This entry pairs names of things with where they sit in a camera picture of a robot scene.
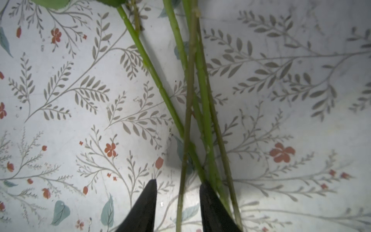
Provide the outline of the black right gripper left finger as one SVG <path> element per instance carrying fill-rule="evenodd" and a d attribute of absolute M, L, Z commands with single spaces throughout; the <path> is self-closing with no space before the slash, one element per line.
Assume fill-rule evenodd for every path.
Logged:
<path fill-rule="evenodd" d="M 150 180 L 116 232 L 153 232 L 157 204 L 157 181 Z"/>

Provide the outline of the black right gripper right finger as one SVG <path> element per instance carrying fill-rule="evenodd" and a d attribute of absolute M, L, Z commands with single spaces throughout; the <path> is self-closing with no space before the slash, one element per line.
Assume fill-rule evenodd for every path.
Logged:
<path fill-rule="evenodd" d="M 200 205 L 204 232 L 241 232 L 208 181 L 200 186 Z"/>

